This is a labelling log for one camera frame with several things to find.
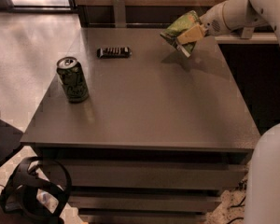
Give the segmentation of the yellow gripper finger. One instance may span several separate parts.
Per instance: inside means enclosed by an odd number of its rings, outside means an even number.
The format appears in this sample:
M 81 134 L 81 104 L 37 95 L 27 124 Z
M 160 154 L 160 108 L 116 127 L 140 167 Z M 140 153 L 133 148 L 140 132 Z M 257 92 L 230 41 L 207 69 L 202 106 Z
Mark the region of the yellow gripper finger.
M 193 27 L 182 33 L 177 37 L 177 41 L 181 44 L 188 44 L 192 42 L 197 42 L 198 40 L 205 37 L 206 30 L 200 24 L 195 24 Z

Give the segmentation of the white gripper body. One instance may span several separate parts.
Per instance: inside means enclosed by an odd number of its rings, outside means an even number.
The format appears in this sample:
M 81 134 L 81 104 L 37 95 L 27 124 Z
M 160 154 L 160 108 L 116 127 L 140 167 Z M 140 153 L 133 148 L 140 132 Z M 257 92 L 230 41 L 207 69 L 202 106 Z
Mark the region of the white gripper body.
M 200 20 L 210 35 L 225 35 L 229 32 L 223 17 L 223 6 L 210 8 L 200 17 Z

